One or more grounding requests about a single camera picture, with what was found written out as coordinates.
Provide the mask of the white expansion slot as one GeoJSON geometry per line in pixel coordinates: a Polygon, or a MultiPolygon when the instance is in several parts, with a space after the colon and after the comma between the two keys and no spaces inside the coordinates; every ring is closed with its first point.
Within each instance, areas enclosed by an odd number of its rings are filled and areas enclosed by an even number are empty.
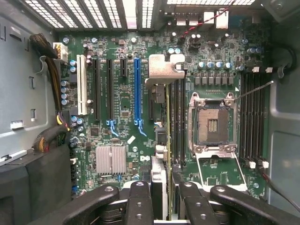
{"type": "Polygon", "coordinates": [[[76,56],[77,60],[77,102],[78,115],[88,114],[87,110],[87,72],[86,57],[82,55],[76,56]]]}

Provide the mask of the metal socket cover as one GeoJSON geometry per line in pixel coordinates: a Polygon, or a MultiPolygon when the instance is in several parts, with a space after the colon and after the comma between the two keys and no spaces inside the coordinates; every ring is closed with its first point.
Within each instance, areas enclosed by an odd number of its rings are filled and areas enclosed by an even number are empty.
{"type": "Polygon", "coordinates": [[[238,191],[247,191],[247,184],[234,152],[207,151],[196,153],[200,183],[209,192],[213,186],[226,185],[238,191]]]}

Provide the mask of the black air shroud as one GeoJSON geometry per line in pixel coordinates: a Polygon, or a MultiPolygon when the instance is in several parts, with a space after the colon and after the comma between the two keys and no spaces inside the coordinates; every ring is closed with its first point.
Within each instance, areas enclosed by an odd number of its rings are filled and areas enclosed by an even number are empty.
{"type": "Polygon", "coordinates": [[[0,166],[0,225],[27,225],[71,201],[66,145],[0,166]]]}

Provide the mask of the silver chipset heatsink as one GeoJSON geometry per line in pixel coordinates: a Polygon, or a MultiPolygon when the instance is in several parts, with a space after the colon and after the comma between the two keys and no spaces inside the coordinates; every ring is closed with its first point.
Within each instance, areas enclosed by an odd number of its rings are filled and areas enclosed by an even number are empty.
{"type": "Polygon", "coordinates": [[[126,146],[96,147],[96,171],[106,175],[127,173],[126,146]]]}

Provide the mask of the green motherboard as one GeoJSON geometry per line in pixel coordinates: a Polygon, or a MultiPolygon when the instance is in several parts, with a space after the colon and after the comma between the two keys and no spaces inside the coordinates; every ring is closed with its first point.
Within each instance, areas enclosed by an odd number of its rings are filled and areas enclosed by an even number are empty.
{"type": "MultiPolygon", "coordinates": [[[[151,171],[154,156],[155,131],[161,125],[163,106],[155,103],[145,86],[149,75],[149,56],[163,54],[169,60],[172,55],[185,56],[176,69],[183,71],[185,80],[184,153],[185,163],[180,167],[176,159],[176,81],[169,85],[171,115],[171,163],[172,171],[179,170],[184,181],[198,182],[200,175],[195,154],[188,147],[188,103],[193,92],[208,98],[223,98],[228,92],[238,96],[264,85],[268,78],[260,73],[265,58],[262,45],[267,36],[242,31],[223,32],[211,30],[183,37],[178,31],[140,33],[79,33],[65,34],[61,40],[68,48],[69,56],[61,66],[61,104],[69,120],[72,193],[82,195],[101,185],[111,184],[124,188],[126,182],[142,180],[151,171]],[[86,57],[87,110],[78,115],[77,55],[86,57]],[[134,58],[141,61],[143,130],[139,133],[134,124],[134,58]],[[101,119],[94,118],[93,60],[100,63],[101,119]],[[107,66],[113,61],[113,120],[108,120],[107,66]],[[127,77],[120,76],[120,59],[127,59],[127,77]],[[98,174],[96,171],[96,147],[126,146],[127,173],[98,174]]],[[[247,184],[247,194],[263,199],[266,184],[258,169],[267,170],[266,126],[267,90],[261,89],[236,101],[238,128],[237,156],[247,184]]]]}

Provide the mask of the CPU socket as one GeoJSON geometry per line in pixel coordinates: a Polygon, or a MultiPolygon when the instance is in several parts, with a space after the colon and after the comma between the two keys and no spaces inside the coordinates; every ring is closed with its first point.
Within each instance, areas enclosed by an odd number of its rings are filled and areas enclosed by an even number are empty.
{"type": "Polygon", "coordinates": [[[202,158],[230,158],[237,150],[237,103],[232,92],[208,98],[193,92],[188,103],[187,142],[202,158]]]}

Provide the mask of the open PC case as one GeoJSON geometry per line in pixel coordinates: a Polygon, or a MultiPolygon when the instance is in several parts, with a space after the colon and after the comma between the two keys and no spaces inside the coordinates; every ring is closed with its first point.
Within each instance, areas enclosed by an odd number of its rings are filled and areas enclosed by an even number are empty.
{"type": "MultiPolygon", "coordinates": [[[[63,35],[162,30],[183,37],[211,30],[267,36],[260,73],[274,83],[264,88],[269,166],[258,169],[266,184],[258,200],[300,218],[300,0],[0,0],[0,166],[62,145],[70,156],[70,123],[61,104],[61,66],[69,56],[63,35]]],[[[137,181],[148,183],[152,198],[150,172],[137,181]]],[[[119,199],[92,212],[88,225],[125,225],[134,182],[107,184],[119,189],[119,199]]],[[[191,225],[182,182],[188,181],[172,171],[172,219],[154,218],[154,225],[191,225]]],[[[209,200],[219,224],[232,225],[233,213],[189,182],[209,200]]],[[[83,195],[71,190],[71,201],[83,195]]]]}

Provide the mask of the long black expansion slot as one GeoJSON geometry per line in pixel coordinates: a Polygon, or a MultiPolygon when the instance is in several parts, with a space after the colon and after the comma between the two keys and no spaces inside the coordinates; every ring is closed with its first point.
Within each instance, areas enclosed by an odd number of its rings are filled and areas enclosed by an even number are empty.
{"type": "Polygon", "coordinates": [[[107,74],[107,110],[108,110],[108,120],[113,120],[113,60],[106,60],[106,74],[107,74]]]}
{"type": "Polygon", "coordinates": [[[94,118],[95,121],[101,119],[101,83],[100,83],[100,63],[99,60],[93,60],[93,72],[94,72],[94,118]]]}

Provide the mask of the socket locking lever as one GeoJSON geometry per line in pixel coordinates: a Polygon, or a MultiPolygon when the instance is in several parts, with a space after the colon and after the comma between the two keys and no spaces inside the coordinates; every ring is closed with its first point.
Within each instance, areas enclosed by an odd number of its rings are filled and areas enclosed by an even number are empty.
{"type": "Polygon", "coordinates": [[[245,96],[247,96],[247,95],[249,95],[251,93],[254,93],[254,92],[258,91],[258,90],[264,89],[264,88],[268,87],[269,85],[271,85],[273,83],[274,83],[274,81],[270,81],[270,82],[268,82],[268,83],[266,83],[266,84],[264,84],[262,86],[259,86],[259,87],[255,88],[255,89],[251,90],[251,91],[248,91],[248,92],[246,92],[246,93],[238,96],[237,98],[235,98],[234,101],[237,101],[238,99],[243,98],[243,97],[245,97],[245,96]]]}

